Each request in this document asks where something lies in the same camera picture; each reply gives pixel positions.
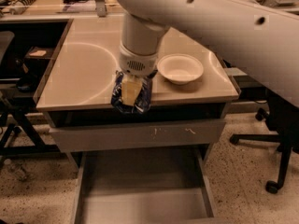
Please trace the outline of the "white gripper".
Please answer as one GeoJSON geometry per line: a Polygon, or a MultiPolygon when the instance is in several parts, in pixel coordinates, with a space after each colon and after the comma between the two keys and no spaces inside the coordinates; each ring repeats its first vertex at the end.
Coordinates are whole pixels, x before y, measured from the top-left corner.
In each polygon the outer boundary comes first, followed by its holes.
{"type": "Polygon", "coordinates": [[[120,44],[119,66],[125,75],[121,81],[121,99],[125,105],[133,106],[141,89],[139,77],[149,76],[155,69],[157,54],[138,55],[120,44]]]}

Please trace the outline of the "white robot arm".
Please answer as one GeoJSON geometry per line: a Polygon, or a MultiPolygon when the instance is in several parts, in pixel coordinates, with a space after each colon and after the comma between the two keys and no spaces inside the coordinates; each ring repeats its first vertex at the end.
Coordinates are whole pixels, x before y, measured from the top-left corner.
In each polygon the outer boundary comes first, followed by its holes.
{"type": "Polygon", "coordinates": [[[299,106],[299,17],[243,0],[117,0],[121,56],[150,62],[172,27],[299,106]]]}

